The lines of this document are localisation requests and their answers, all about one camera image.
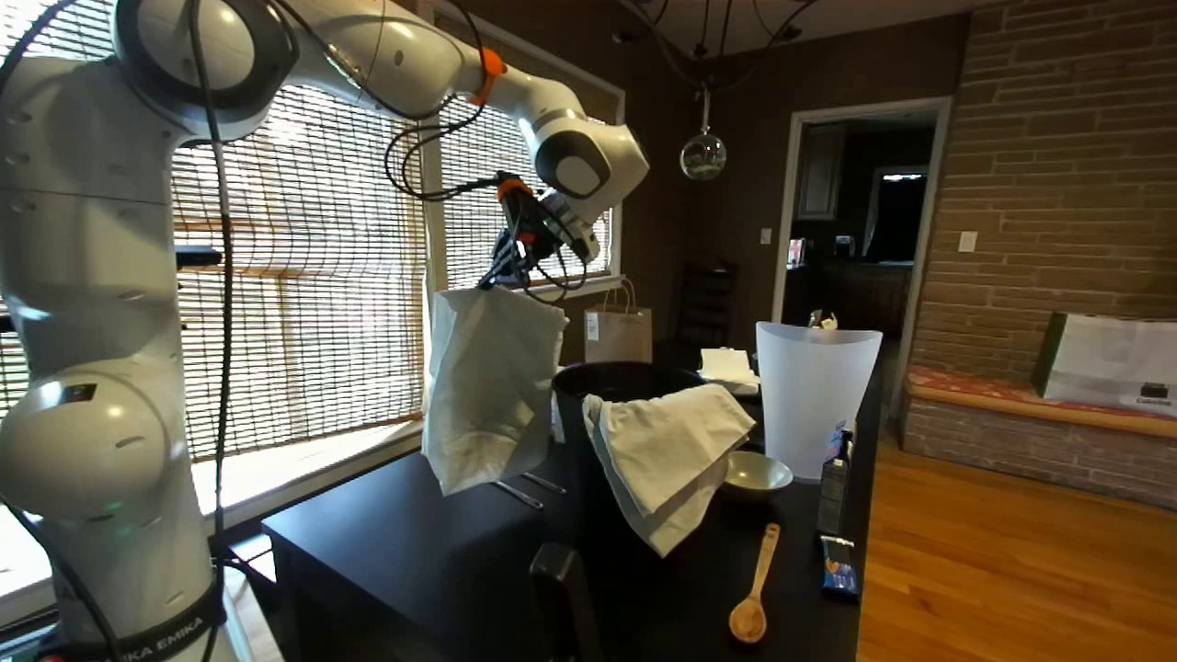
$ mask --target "wooden floor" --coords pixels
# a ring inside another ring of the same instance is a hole
[[[1177,516],[886,444],[857,659],[1177,662]]]

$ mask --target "light switch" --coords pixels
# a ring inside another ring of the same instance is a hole
[[[978,232],[960,232],[958,248],[960,253],[974,253],[978,248]]]

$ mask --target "wooden spoon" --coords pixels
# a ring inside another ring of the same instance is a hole
[[[759,568],[750,577],[750,593],[730,612],[730,633],[741,642],[762,642],[768,633],[768,612],[767,612],[762,593],[767,593],[768,565],[775,560],[775,541],[780,541],[780,520],[768,520],[767,538],[762,538]]]

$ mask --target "white bucket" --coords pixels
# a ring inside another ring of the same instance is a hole
[[[881,344],[884,329],[759,324],[767,454],[816,480],[822,464],[837,451],[832,429],[854,429]]]

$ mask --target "doorway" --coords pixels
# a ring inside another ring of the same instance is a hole
[[[884,419],[897,419],[951,100],[801,109],[789,132],[774,319],[812,310],[881,327]]]

